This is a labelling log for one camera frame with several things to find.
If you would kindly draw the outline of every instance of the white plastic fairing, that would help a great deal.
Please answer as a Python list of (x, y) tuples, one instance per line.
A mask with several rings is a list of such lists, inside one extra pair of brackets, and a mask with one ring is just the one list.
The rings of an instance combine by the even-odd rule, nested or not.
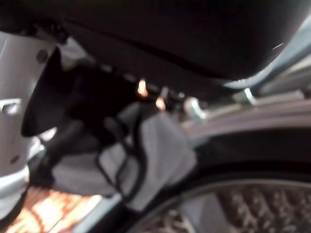
[(23, 113), (46, 66), (37, 55), (45, 50), (50, 56), (54, 49), (45, 41), (0, 32), (0, 179), (27, 163), (31, 139), (20, 133)]

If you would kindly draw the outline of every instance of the black seat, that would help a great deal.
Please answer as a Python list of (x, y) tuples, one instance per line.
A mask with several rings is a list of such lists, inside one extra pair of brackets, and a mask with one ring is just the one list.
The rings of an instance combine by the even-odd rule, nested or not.
[(101, 63), (201, 98), (265, 68), (309, 12), (309, 0), (18, 0), (53, 19)]

